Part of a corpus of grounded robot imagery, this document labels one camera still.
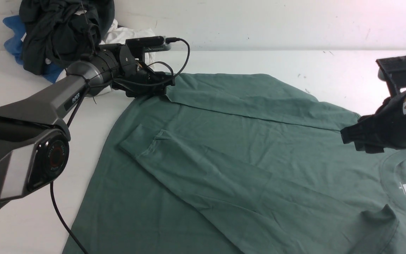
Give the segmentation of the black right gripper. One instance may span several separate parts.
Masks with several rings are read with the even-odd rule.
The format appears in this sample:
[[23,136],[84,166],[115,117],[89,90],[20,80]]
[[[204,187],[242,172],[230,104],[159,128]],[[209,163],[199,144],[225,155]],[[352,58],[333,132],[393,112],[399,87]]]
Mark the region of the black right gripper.
[[356,151],[383,153],[385,148],[406,150],[406,91],[389,98],[372,115],[360,117],[355,125],[340,131],[344,144]]

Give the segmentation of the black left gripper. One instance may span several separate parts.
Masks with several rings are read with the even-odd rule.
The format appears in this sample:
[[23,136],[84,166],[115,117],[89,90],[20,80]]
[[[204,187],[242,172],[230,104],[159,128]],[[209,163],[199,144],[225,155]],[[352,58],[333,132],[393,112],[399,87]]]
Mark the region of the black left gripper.
[[128,46],[121,45],[117,53],[119,75],[113,79],[113,90],[137,98],[166,95],[167,87],[176,85],[173,72],[154,71],[142,59],[137,60]]

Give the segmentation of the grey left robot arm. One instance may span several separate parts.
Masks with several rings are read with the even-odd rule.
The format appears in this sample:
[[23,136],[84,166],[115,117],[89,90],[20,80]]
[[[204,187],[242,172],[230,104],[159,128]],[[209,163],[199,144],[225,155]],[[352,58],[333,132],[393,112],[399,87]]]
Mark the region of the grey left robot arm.
[[0,209],[47,186],[69,159],[69,126],[85,96],[116,85],[128,97],[164,95],[174,76],[153,71],[143,50],[109,44],[83,54],[66,77],[27,97],[0,106]]

